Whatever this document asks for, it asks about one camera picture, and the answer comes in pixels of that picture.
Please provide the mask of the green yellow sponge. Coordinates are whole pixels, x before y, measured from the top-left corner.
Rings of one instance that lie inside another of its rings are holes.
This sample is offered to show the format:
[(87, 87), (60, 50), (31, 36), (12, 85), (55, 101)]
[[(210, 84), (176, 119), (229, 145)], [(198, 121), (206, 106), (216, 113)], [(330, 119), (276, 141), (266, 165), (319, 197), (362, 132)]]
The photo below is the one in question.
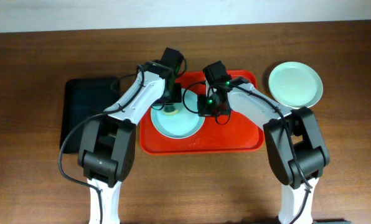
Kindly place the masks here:
[(173, 116), (173, 115), (177, 114), (178, 112), (179, 112), (179, 110), (174, 105), (167, 105), (167, 106), (163, 107), (161, 113), (164, 116)]

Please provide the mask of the light blue plate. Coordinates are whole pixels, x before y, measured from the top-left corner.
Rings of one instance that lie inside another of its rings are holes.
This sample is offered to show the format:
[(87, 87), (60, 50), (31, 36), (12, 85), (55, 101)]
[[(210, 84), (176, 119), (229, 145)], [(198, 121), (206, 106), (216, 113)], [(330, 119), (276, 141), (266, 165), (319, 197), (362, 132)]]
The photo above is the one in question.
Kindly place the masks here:
[(194, 135), (204, 124), (205, 118), (191, 113), (183, 102), (170, 105), (174, 105), (179, 112), (173, 116), (164, 116), (161, 113), (160, 106), (153, 106), (150, 112), (153, 126), (162, 135), (172, 139), (188, 138)]

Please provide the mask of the light green plate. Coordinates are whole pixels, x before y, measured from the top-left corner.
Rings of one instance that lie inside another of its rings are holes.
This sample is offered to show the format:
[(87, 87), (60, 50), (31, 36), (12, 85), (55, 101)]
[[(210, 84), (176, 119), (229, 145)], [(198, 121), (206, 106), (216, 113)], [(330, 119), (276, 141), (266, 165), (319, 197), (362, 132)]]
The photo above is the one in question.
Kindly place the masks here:
[(319, 74), (301, 62), (283, 62), (268, 76), (273, 98), (292, 108), (312, 107), (322, 98), (324, 87)]

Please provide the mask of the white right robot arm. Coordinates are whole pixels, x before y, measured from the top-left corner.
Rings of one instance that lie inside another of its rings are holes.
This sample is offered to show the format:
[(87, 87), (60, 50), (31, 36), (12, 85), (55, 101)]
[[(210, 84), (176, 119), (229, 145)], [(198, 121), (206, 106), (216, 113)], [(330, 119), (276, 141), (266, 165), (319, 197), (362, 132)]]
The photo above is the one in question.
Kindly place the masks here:
[(198, 97), (199, 116), (218, 117), (233, 111), (263, 130), (268, 160), (281, 183), (279, 223), (313, 223), (314, 190), (330, 162), (311, 109), (283, 106), (259, 92), (243, 77), (207, 78)]

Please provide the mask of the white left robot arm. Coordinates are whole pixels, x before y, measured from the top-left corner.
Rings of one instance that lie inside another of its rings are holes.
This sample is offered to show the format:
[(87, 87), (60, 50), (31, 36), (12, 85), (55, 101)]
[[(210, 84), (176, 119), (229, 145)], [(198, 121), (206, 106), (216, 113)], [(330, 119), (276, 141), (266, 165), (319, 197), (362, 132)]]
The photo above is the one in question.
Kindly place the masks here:
[(136, 127), (153, 104), (171, 98), (182, 63), (160, 59), (138, 66), (123, 96), (84, 122), (77, 162), (90, 189), (90, 223), (120, 222), (120, 187), (134, 162)]

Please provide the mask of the red plastic tray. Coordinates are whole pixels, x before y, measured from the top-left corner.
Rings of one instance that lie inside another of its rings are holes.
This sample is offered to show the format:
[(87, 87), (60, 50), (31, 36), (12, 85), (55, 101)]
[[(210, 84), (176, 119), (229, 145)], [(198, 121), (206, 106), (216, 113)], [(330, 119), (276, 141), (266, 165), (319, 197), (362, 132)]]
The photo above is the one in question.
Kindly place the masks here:
[[(197, 95), (205, 93), (206, 87), (197, 84), (205, 80), (202, 72), (186, 72), (176, 80), (185, 94), (188, 110), (197, 108)], [(263, 130), (240, 113), (220, 116), (218, 119), (205, 118), (202, 127), (192, 136), (184, 139), (168, 138), (153, 126), (151, 109), (140, 121), (139, 143), (144, 152), (152, 155), (197, 154), (214, 152), (255, 151), (264, 143)]]

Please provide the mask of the black water tray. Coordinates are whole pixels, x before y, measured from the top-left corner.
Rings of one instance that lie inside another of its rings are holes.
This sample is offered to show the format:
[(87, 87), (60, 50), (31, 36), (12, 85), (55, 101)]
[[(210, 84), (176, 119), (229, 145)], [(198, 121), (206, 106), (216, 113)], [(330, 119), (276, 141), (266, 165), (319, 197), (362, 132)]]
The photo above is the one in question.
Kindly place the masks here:
[(68, 133), (81, 121), (101, 113), (120, 98), (111, 87), (116, 77), (77, 78), (65, 84), (60, 134), (62, 144)]

